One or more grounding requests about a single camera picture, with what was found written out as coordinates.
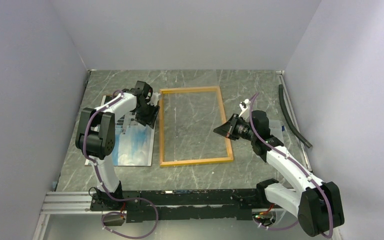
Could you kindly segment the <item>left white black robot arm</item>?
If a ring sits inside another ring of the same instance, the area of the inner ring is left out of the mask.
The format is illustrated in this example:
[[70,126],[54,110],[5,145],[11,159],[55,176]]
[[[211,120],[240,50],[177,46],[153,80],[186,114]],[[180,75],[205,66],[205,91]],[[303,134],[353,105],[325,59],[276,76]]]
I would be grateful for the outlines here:
[[155,127],[161,94],[144,81],[133,88],[118,89],[111,100],[80,112],[75,146],[92,165],[97,179],[97,195],[110,210],[123,204],[122,183],[116,175],[111,154],[116,146],[116,122],[129,113],[142,126]]

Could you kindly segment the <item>yellow wooden picture frame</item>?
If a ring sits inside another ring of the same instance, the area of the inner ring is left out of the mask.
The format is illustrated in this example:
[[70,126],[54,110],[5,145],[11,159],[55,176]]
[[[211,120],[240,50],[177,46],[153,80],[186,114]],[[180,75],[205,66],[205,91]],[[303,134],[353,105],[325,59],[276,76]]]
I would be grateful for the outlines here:
[[224,138],[226,147],[226,157],[216,158],[203,158],[203,159],[189,159],[180,161],[165,161],[165,144],[164,144],[164,95],[169,94],[186,94],[186,93],[206,93],[214,92],[216,94],[220,118],[222,123],[227,121],[226,113],[222,98],[221,89],[219,86],[199,86],[199,87],[180,87],[180,88],[161,88],[159,90],[159,166],[160,167],[178,167],[178,166],[190,166],[190,165],[202,165],[202,164],[219,164],[229,163],[234,160],[233,148],[231,141],[228,138]]

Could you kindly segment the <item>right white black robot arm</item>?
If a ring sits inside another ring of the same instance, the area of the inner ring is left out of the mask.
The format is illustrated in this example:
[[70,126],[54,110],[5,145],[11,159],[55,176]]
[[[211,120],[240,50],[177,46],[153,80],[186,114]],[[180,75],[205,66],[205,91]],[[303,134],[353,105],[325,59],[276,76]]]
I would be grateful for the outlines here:
[[334,228],[345,223],[339,187],[315,176],[290,154],[284,143],[271,133],[264,111],[252,111],[249,120],[233,114],[213,131],[230,140],[250,141],[254,153],[292,186],[288,189],[275,179],[262,181],[255,193],[257,205],[282,207],[297,218],[297,224],[310,237],[330,237]]

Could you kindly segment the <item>clear acrylic sheet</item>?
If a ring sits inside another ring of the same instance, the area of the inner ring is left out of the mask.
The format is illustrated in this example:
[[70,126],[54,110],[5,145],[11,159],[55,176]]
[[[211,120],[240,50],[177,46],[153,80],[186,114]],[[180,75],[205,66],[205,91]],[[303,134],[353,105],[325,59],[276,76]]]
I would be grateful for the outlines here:
[[[170,71],[161,89],[218,86],[215,70]],[[164,160],[226,157],[225,138],[213,130],[222,124],[214,92],[165,94]]]

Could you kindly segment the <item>building and sky photo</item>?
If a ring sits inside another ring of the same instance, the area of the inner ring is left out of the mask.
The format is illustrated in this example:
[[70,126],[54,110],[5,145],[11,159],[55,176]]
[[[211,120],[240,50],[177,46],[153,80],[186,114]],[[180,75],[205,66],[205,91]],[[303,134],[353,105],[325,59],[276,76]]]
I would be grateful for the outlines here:
[[152,164],[155,131],[135,121],[137,96],[118,94],[96,108],[80,112],[75,145],[97,160],[115,167],[147,167]]

